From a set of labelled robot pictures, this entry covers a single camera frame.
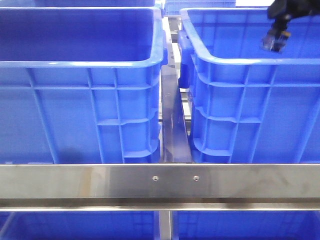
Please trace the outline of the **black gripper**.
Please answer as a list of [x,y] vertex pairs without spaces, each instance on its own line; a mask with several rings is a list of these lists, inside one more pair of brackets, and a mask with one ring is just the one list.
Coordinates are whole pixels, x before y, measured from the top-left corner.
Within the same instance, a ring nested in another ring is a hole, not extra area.
[[268,19],[291,20],[319,14],[319,0],[275,0],[267,8]]

